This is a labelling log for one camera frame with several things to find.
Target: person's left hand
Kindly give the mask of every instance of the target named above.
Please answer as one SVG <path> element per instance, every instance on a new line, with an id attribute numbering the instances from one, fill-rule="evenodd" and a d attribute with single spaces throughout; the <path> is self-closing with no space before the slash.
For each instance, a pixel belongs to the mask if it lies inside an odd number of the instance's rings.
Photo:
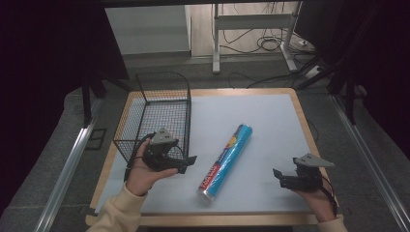
<path id="1" fill-rule="evenodd" d="M 126 182 L 127 189 L 134 195 L 141 196 L 148 192 L 153 184 L 160 179 L 173 176 L 178 173 L 177 168 L 166 169 L 160 172 L 151 170 L 142 160 L 145 149 L 150 139 L 145 140 L 139 147 L 133 162 L 130 176 Z"/>

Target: black stand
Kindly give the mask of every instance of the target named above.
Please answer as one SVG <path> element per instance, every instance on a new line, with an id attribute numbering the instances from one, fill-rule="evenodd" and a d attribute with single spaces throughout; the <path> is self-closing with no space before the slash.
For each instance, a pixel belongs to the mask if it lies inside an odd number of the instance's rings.
<path id="1" fill-rule="evenodd" d="M 345 103 L 345 113 L 350 122 L 355 125 L 355 120 L 353 117 L 353 103 L 355 99 L 355 78 L 354 78 L 354 67 L 352 63 L 352 58 L 355 54 L 355 50 L 362 41 L 363 36 L 367 28 L 370 26 L 374 17 L 377 15 L 383 0 L 374 1 L 369 4 L 368 9 L 366 10 L 366 15 L 363 21 L 360 23 L 358 30 L 356 31 L 353 40 L 350 45 L 347 47 L 346 52 L 339 59 L 338 62 L 331 65 L 327 70 L 320 72 L 316 76 L 310 78 L 309 80 L 303 82 L 296 89 L 305 89 L 309 85 L 317 82 L 318 80 L 334 74 L 331 82 L 328 85 L 328 91 L 330 94 L 338 94 L 346 84 L 346 103 Z"/>

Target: gray carpet floor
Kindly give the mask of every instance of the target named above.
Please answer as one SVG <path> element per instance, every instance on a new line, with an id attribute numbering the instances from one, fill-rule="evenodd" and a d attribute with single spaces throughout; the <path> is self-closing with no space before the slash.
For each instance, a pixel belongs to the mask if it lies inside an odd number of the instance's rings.
<path id="1" fill-rule="evenodd" d="M 136 73 L 176 72 L 187 78 L 191 89 L 244 88 L 255 80 L 288 74 L 281 56 L 253 59 L 222 58 L 221 73 L 213 74 L 209 59 L 185 60 L 169 64 L 151 60 L 147 63 L 126 60 L 130 86 Z M 291 87 L 304 81 L 271 79 L 252 87 Z M 309 121 L 320 155 L 331 160 L 336 168 L 328 174 L 337 193 L 337 200 L 349 231 L 400 231 L 390 208 L 375 185 L 351 136 L 342 124 L 323 79 L 305 90 L 297 91 L 299 101 Z M 107 96 L 102 101 L 101 115 L 94 127 L 95 134 L 104 131 L 103 140 L 90 139 L 50 231 L 85 231 L 85 216 L 110 142 L 114 136 L 128 93 L 110 82 L 104 82 Z M 410 206 L 410 162 L 392 139 L 374 122 L 360 99 L 355 101 L 355 119 L 371 152 L 383 173 L 405 206 Z M 33 231 L 44 205 L 75 143 L 83 123 L 81 90 L 68 94 L 65 111 L 44 151 L 0 219 L 0 231 Z M 138 231 L 317 231 L 314 225 L 294 227 L 232 227 L 232 228 L 139 228 Z"/>

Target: beige sleeve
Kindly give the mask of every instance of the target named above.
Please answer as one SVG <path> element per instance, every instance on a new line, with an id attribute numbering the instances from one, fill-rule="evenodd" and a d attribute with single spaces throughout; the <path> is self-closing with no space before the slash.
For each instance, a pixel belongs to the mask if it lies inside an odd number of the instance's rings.
<path id="1" fill-rule="evenodd" d="M 317 224 L 320 232 L 347 232 L 343 223 L 343 217 L 338 217 L 334 220 L 321 222 Z"/>
<path id="2" fill-rule="evenodd" d="M 124 183 L 117 196 L 108 198 L 102 206 L 97 222 L 87 231 L 135 232 L 141 219 L 140 208 L 146 195 L 135 196 Z"/>

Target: white wall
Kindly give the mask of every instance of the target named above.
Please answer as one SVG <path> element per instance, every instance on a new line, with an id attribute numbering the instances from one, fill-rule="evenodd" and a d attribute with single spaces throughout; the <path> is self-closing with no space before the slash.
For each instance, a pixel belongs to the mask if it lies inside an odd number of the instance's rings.
<path id="1" fill-rule="evenodd" d="M 123 55 L 190 50 L 188 6 L 109 8 L 105 11 Z"/>

